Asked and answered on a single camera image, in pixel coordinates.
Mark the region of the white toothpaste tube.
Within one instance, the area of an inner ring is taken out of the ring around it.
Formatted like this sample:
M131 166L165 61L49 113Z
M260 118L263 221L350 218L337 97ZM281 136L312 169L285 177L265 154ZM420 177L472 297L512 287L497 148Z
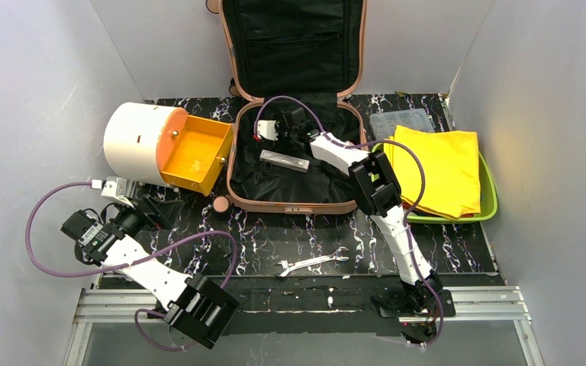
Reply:
M300 159L294 156L288 156L278 152L273 152L267 149L263 149L259 155L259 159L262 162L267 162L271 165L290 169L296 172L306 173L310 166L310 161L306 159Z

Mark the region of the pink hard-shell suitcase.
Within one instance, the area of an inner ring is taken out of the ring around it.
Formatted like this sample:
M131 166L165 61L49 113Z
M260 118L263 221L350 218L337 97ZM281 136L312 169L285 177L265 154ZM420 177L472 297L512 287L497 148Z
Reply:
M303 107L340 140L363 143L347 101L362 78L364 1L221 1L233 80L246 104L234 123L227 168L230 201L246 211L346 214L356 202L348 176L311 152L254 137L257 120ZM310 161L306 173L262 162L263 149Z

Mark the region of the cream cylindrical drum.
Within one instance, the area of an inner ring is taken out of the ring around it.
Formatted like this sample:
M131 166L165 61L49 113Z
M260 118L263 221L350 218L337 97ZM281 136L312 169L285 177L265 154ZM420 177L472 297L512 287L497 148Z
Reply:
M184 108L127 102L112 114L103 147L117 176L208 196L232 142L230 124Z

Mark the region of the yellow snack packet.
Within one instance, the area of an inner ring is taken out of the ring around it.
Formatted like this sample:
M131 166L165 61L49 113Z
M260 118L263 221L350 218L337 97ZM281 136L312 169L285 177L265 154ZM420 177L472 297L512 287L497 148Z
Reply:
M391 140L411 149L423 166L426 187L418 210L451 220L481 212L477 133L398 126Z

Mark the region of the green plastic tray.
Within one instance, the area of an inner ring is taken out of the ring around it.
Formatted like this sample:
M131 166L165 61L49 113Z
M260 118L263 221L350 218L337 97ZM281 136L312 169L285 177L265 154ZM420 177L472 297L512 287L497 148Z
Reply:
M492 218L497 212L497 192L494 186L493 178L488 169L488 165L479 152L479 181L481 185L481 212L468 217L460 217L456 220L438 217L429 213L424 213L415 208L409 215L408 221L411 223L427 224L461 224L474 223Z

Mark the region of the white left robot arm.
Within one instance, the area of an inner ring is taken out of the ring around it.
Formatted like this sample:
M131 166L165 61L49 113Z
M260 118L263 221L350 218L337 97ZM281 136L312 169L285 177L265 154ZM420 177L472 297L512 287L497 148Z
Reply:
M178 272L147 253L136 240L142 231L172 228L183 201L158 201L145 194L103 223L85 210L73 213L61 230L76 244L76 257L113 271L148 290L160 305L152 314L171 329L211 349L238 308L223 285L197 273Z

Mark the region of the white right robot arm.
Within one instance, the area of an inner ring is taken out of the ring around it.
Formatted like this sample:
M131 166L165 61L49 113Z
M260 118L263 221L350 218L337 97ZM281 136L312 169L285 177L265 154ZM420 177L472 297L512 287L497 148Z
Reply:
M401 280L416 287L429 284L434 290L440 286L409 229L407 211L401 202L401 186L384 152L366 152L332 133L309 129L307 123L289 127L283 120L259 120L255 131L258 137L271 141L292 138L294 132L300 131L302 136L298 139L315 159L349 176L356 205L382 233Z

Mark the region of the silver open-end wrench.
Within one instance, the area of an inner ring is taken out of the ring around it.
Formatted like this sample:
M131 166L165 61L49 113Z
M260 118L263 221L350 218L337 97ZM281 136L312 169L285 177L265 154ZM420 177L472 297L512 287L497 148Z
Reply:
M277 265L279 265L282 268L282 270L279 273L275 273L275 276L279 278L284 278L291 274L293 271L297 271L301 268L306 268L313 265L320 265L325 262L345 262L349 259L347 256L345 256L345 254L348 251L349 249L347 247L341 246L329 255L321 255L318 257L308 258L293 263L287 262L286 260L280 261L277 263Z

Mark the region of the black spring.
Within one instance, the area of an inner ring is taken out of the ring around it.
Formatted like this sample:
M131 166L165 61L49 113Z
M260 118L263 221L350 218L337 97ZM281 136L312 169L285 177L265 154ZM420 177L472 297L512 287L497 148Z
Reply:
M211 238L211 241L224 258L228 258L231 255L231 250L227 248L226 245L223 242L221 242L216 236L213 236Z

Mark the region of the clear plastic screw box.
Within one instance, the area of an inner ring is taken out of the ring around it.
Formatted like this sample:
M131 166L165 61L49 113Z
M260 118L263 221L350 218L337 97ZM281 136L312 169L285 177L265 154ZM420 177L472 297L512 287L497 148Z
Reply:
M369 126L376 140L384 140L394 136L397 126L433 133L433 118L423 109L407 109L371 114Z

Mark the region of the aluminium frame rail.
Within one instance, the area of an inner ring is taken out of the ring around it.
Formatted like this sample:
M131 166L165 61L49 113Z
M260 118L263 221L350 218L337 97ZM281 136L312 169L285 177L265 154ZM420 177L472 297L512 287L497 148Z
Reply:
M64 365L81 365L95 324L131 324L139 308L154 308L156 298L142 289L102 289L101 276L82 291L72 321L72 333Z

